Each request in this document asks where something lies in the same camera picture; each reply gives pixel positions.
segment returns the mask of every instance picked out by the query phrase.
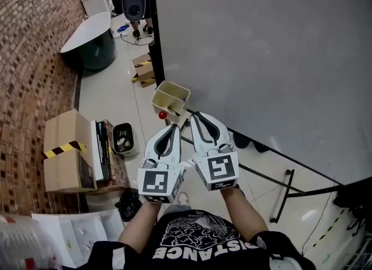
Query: gray wall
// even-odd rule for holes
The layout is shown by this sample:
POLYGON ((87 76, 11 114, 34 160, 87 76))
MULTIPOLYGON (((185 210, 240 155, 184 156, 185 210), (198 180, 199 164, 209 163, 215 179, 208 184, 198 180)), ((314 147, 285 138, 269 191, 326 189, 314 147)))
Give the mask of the gray wall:
POLYGON ((372 175, 372 0, 156 0, 191 107, 350 183, 372 175))

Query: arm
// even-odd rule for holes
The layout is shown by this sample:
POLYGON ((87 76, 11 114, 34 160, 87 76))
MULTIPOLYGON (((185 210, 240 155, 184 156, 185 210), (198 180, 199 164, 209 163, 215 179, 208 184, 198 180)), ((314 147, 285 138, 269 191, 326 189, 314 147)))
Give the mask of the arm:
POLYGON ((119 242, 129 245, 137 253, 141 253, 150 238, 161 206, 161 204, 145 202, 121 233, 119 242))
POLYGON ((269 230, 240 189, 222 189, 221 194, 232 224, 246 241, 250 241, 255 234, 269 230))

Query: brick wall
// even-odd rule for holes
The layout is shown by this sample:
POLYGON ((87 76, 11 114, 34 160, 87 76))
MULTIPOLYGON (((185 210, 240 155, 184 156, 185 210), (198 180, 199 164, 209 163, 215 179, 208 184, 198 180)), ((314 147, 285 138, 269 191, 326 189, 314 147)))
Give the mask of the brick wall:
POLYGON ((81 23, 80 0, 0 0, 0 214, 75 212, 45 193, 45 121, 73 106, 77 71, 59 50, 81 23))

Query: white floor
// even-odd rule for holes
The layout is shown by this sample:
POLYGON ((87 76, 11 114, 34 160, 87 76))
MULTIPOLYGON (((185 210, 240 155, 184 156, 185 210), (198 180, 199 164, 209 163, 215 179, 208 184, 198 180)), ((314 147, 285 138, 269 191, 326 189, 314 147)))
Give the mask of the white floor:
MULTIPOLYGON (((115 18, 114 31, 125 23, 124 19, 120 23, 120 19, 123 18, 121 16, 115 18)), ((124 39, 134 43, 132 29, 126 31, 128 36, 124 39)), ((151 38, 144 38, 139 43, 144 44, 151 42, 151 40, 151 38)), ((134 74, 131 60, 146 54, 148 47, 146 45, 131 45, 121 38, 117 38, 116 50, 117 57, 108 68, 99 73, 84 73, 80 91, 80 112, 88 120, 108 119, 113 125, 128 122, 135 128, 140 154, 126 159, 126 167, 131 185, 136 188, 137 169, 140 167, 145 144, 153 134, 165 126, 165 123, 154 113, 151 105, 155 85, 142 88, 139 83, 133 84, 131 82, 134 74)), ((192 138, 189 128, 185 128, 183 135, 192 138)), ((181 146, 182 161, 187 164, 187 161, 192 158, 194 149, 185 141, 182 141, 181 146)), ((277 154, 272 152, 258 153, 252 144, 246 149, 237 149, 237 151, 242 164, 280 181, 288 181, 289 176, 285 176, 285 171, 295 169, 296 174, 292 185, 299 189, 313 190, 333 185, 331 181, 277 154)), ((346 231, 350 219, 345 211, 326 237, 316 247, 313 247, 341 212, 340 208, 332 204, 335 194, 331 194, 329 200, 329 194, 288 199, 279 222, 269 223, 270 217, 275 215, 275 211, 278 210, 277 203, 281 201, 281 196, 284 193, 282 187, 242 169, 240 171, 239 185, 248 201, 262 215, 269 229, 285 233, 299 251, 302 251, 303 247, 306 256, 316 264, 318 269, 338 269, 337 265, 344 256, 344 252, 352 252, 353 248, 360 243, 363 232, 351 237, 352 232, 346 231)), ((193 167, 188 168, 181 191, 188 194, 189 202, 193 208, 204 209, 230 220, 219 191, 207 192, 193 167)), ((118 201, 118 196, 117 193, 100 197, 90 196, 88 203, 92 209, 109 209, 118 201)))

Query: red ball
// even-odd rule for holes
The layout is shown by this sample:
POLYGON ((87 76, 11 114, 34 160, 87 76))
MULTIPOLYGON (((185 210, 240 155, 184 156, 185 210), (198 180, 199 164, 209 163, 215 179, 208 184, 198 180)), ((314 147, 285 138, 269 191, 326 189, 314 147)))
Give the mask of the red ball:
POLYGON ((167 113, 166 113, 165 111, 161 111, 161 112, 159 113, 159 118, 161 118, 161 120, 167 118, 167 113))

